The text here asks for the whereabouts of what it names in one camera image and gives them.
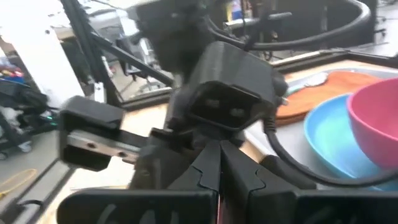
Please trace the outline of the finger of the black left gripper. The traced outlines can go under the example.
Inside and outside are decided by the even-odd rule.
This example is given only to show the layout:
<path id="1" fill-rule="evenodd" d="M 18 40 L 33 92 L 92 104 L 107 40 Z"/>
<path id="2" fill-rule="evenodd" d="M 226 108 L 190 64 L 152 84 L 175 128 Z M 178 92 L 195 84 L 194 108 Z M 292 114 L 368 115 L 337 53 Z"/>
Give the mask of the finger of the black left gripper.
<path id="1" fill-rule="evenodd" d="M 149 137 L 135 163 L 130 189 L 166 189 L 190 166 L 190 158 L 164 139 Z"/>

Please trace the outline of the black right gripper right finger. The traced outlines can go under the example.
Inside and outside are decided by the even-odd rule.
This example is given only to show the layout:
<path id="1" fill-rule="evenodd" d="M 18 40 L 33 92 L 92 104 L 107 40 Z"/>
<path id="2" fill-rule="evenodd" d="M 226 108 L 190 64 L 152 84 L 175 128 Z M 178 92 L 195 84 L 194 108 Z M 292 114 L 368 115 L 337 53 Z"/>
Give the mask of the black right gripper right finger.
<path id="1" fill-rule="evenodd" d="M 228 224 L 294 224 L 295 186 L 221 142 Z"/>

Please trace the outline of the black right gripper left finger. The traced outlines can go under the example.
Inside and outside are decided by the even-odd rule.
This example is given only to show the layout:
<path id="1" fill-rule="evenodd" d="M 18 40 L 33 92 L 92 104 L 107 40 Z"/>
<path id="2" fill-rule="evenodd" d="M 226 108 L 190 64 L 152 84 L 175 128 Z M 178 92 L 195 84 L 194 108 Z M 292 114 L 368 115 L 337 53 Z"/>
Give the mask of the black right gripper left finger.
<path id="1" fill-rule="evenodd" d="M 210 141 L 191 163 L 189 168 L 168 189 L 210 189 L 219 191 L 221 147 L 219 141 Z"/>

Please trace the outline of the blue plate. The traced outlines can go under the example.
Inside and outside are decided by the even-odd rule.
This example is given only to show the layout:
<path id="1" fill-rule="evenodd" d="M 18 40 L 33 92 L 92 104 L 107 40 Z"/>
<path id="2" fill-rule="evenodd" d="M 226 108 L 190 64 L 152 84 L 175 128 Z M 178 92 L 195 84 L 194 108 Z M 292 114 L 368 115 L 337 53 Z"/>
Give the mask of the blue plate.
<path id="1" fill-rule="evenodd" d="M 365 156 L 354 139 L 346 101 L 349 94 L 324 101 L 304 119 L 304 133 L 314 153 L 339 178 L 356 179 L 382 170 Z"/>

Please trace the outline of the spoon with teal handle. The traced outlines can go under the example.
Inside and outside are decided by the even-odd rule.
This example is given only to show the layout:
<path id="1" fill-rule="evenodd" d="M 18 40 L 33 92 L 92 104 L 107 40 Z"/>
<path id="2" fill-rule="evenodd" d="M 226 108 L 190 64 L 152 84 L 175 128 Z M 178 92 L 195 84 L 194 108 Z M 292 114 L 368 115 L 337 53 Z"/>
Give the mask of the spoon with teal handle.
<path id="1" fill-rule="evenodd" d="M 314 86 L 319 86 L 325 83 L 328 79 L 329 74 L 326 72 L 318 73 L 315 74 L 308 79 L 306 79 L 304 82 L 301 82 L 297 85 L 290 86 L 285 94 L 285 96 L 290 96 L 300 90 L 303 90 L 305 88 L 309 87 L 314 87 Z"/>

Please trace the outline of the pink bowl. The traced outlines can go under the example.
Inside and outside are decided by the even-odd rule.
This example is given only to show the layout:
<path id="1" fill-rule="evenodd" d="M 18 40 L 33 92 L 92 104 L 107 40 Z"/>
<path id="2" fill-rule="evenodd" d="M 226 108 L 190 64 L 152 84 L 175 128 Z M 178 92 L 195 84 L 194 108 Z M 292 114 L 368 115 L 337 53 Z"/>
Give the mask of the pink bowl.
<path id="1" fill-rule="evenodd" d="M 380 168 L 398 168 L 398 78 L 363 87 L 346 105 L 360 149 Z"/>

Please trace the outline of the grey plastic tray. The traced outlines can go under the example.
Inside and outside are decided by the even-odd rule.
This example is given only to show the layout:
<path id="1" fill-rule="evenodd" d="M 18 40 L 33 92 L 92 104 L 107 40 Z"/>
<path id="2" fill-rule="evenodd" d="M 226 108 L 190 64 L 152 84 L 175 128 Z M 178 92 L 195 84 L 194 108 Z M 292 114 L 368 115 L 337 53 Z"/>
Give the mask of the grey plastic tray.
<path id="1" fill-rule="evenodd" d="M 317 174 L 339 178 L 323 164 L 309 145 L 304 133 L 304 121 L 280 127 L 276 135 L 284 149 L 299 163 Z"/>

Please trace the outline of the black equipment cart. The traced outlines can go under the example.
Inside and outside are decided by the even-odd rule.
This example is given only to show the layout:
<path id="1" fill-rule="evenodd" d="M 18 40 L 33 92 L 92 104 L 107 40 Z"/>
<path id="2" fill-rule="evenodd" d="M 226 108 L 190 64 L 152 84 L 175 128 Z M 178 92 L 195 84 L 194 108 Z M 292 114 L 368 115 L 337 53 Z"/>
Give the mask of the black equipment cart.
<path id="1" fill-rule="evenodd" d="M 47 95 L 25 84 L 19 67 L 0 56 L 0 160 L 16 149 L 30 152 L 33 136 L 56 129 L 56 110 Z"/>

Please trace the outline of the black table frame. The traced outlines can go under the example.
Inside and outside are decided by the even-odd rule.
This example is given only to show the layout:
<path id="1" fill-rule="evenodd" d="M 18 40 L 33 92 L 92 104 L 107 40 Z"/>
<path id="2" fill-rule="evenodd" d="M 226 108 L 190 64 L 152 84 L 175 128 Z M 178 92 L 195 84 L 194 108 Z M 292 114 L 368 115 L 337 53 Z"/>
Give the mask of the black table frame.
<path id="1" fill-rule="evenodd" d="M 149 7 L 154 6 L 155 3 L 159 2 L 159 1 L 160 0 L 156 0 L 156 1 L 152 1 L 152 2 L 145 2 L 144 4 L 141 4 L 141 5 L 136 5 L 133 7 L 132 11 L 129 12 L 129 15 L 132 16 L 133 20 L 137 22 L 137 26 L 139 29 L 134 35 L 130 35 L 128 37 L 129 40 L 140 41 L 141 39 L 146 38 L 146 37 L 144 37 L 143 30 L 139 27 L 139 23 L 141 21 L 143 21 L 143 18 L 144 18 L 144 16 L 139 14 L 139 10 L 144 9 L 146 12 L 148 12 Z M 330 40 L 333 38 L 340 38 L 343 34 L 346 34 L 351 30 L 359 29 L 362 25 L 364 25 L 365 22 L 367 22 L 369 20 L 369 17 L 370 17 L 369 9 L 367 6 L 365 6 L 363 3 L 361 3 L 357 0 L 346 0 L 346 1 L 347 1 L 347 3 L 357 7 L 361 12 L 360 15 L 355 20 L 353 20 L 352 22 L 350 22 L 349 24 L 347 24 L 341 28 L 332 30 L 330 32 L 314 35 L 311 37 L 306 37 L 304 39 L 293 40 L 290 42 L 273 42 L 273 43 L 263 44 L 263 43 L 255 42 L 253 36 L 250 36 L 250 38 L 247 42 L 241 42 L 237 39 L 234 39 L 234 38 L 226 35 L 226 33 L 224 31 L 222 31 L 221 29 L 217 28 L 213 24 L 211 19 L 208 18 L 208 12 L 211 9 L 211 6 L 204 4 L 202 0 L 197 1 L 198 6 L 199 6 L 199 11 L 197 12 L 197 15 L 206 21 L 207 30 L 210 32 L 213 39 L 219 39 L 223 42 L 232 44 L 236 47 L 242 47 L 248 51 L 270 51 L 270 52 L 273 52 L 273 51 L 289 50 L 292 48 L 313 45 L 313 44 L 316 44 L 319 42 L 324 42 L 326 40 Z M 188 6 L 192 2 L 193 2 L 193 0 L 188 0 L 187 3 L 182 3 L 181 5 Z M 122 48 L 115 46 L 112 42 L 110 42 L 107 39 L 103 38 L 102 36 L 98 35 L 95 31 L 94 31 L 94 37 L 95 37 L 95 40 L 99 43 L 112 44 L 113 47 L 115 47 L 116 49 L 123 50 Z M 130 62 L 127 60 L 127 58 L 125 56 L 123 56 L 123 57 L 116 56 L 116 57 L 118 59 L 122 60 L 123 62 L 126 62 L 126 63 L 132 65 L 133 67 L 136 67 L 141 72 L 154 77 L 155 79 L 162 82 L 166 86 L 172 86 L 174 84 L 174 81 L 170 77 L 164 75 L 163 72 L 154 69 L 150 65 L 144 63 L 142 60 L 133 56 L 133 54 L 131 54 L 131 55 L 132 55 L 132 59 Z M 157 96 L 156 94 L 151 94 L 149 97 L 150 98 L 149 103 L 145 103 L 143 100 L 132 100 L 132 101 L 128 101 L 126 103 L 121 102 L 121 105 L 119 107 L 122 107 L 122 108 L 125 108 L 128 110 L 135 110 L 135 109 L 142 108 L 142 107 L 145 108 L 148 106 L 158 105 L 165 101 L 165 99 L 168 97 L 168 94 L 166 94 L 166 93 L 161 94 L 160 99 L 157 99 L 156 96 Z"/>

